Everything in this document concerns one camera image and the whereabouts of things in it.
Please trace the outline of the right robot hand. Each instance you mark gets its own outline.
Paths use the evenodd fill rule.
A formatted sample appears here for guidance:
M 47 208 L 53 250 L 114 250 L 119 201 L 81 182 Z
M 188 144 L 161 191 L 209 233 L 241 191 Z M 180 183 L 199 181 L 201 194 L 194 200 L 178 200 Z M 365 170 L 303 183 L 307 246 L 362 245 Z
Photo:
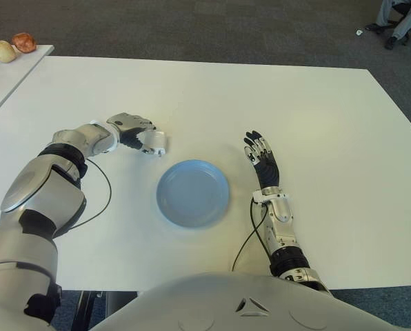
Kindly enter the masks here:
M 244 142 L 245 155 L 257 174 L 260 188 L 279 187 L 279 168 L 269 143 L 255 130 L 246 132 Z

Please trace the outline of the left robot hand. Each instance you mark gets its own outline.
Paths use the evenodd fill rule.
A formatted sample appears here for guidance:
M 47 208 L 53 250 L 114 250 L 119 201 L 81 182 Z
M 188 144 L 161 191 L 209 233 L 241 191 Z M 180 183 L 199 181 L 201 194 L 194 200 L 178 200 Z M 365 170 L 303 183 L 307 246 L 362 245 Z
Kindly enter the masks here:
M 107 123 L 117 130 L 119 143 L 145 154 L 154 154 L 154 149 L 141 142 L 138 137 L 142 132 L 156 130 L 156 127 L 150 120 L 139 115 L 123 112 L 110 117 Z

